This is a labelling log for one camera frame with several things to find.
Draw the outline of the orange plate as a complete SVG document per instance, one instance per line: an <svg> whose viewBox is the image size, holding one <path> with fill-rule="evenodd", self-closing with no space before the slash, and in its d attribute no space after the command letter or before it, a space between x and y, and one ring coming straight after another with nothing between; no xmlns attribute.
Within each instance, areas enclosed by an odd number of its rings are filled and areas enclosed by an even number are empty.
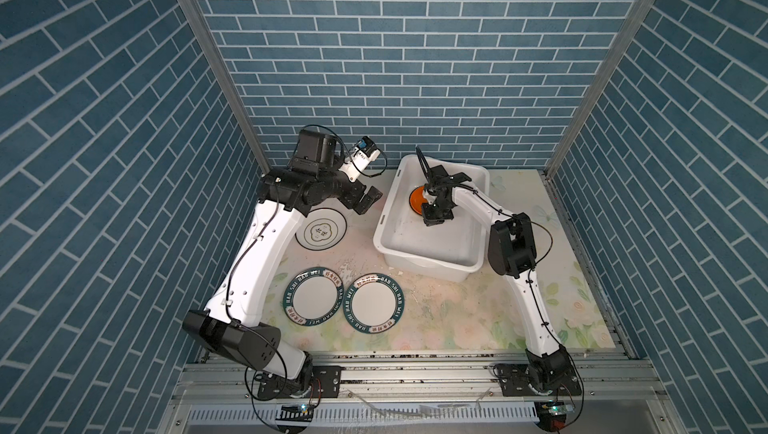
<svg viewBox="0 0 768 434"><path fill-rule="evenodd" d="M423 206L428 204L429 200L425 196L424 186L414 188L409 195L409 206L418 216L423 215Z"/></svg>

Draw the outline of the white plate thin dark rim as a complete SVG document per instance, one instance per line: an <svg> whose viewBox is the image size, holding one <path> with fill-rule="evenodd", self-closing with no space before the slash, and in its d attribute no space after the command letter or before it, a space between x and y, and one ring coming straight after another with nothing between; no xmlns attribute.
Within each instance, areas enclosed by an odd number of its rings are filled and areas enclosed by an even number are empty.
<svg viewBox="0 0 768 434"><path fill-rule="evenodd" d="M300 246L310 251L324 251L339 244L348 229L346 217L332 208L318 208L309 213L295 233Z"/></svg>

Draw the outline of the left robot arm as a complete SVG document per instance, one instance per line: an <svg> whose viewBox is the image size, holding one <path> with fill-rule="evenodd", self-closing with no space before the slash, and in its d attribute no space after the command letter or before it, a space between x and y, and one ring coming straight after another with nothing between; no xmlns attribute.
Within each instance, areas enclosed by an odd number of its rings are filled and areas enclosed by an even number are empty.
<svg viewBox="0 0 768 434"><path fill-rule="evenodd" d="M306 383L309 354L262 320L268 289L291 239L315 206L336 199L363 215L381 198L380 190L361 181L380 154L367 136L348 148L329 128L302 129L287 165L270 169L259 181L254 214L235 261L205 306L187 312L183 331L211 353Z"/></svg>

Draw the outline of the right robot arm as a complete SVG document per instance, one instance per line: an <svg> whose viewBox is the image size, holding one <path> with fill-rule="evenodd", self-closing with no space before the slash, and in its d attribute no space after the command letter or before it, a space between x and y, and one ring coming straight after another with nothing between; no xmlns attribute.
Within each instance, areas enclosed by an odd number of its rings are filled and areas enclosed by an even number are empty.
<svg viewBox="0 0 768 434"><path fill-rule="evenodd" d="M527 376L531 389L548 394L574 371L567 348L555 334L538 285L535 223L523 212L510 212L485 196L463 173L441 167L424 169L425 201L421 216L426 226L443 224L460 208L488 228L487 260L494 272L513 288L526 340Z"/></svg>

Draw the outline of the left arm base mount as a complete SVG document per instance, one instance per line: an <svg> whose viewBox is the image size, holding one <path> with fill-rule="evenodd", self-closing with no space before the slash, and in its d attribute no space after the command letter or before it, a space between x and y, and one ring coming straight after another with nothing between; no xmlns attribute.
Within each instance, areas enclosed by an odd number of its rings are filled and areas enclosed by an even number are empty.
<svg viewBox="0 0 768 434"><path fill-rule="evenodd" d="M337 365L314 366L312 372L304 370L297 379L286 380L273 373L255 374L254 392L260 401L312 397L321 400L337 398L341 385L342 368Z"/></svg>

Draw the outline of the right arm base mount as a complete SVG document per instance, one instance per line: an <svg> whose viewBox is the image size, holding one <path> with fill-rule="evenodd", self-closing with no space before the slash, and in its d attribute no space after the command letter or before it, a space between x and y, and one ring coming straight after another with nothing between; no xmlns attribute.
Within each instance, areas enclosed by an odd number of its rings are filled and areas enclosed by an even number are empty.
<svg viewBox="0 0 768 434"><path fill-rule="evenodd" d="M583 393L581 381L572 366L546 370L531 364L494 364L492 376L505 397L577 396Z"/></svg>

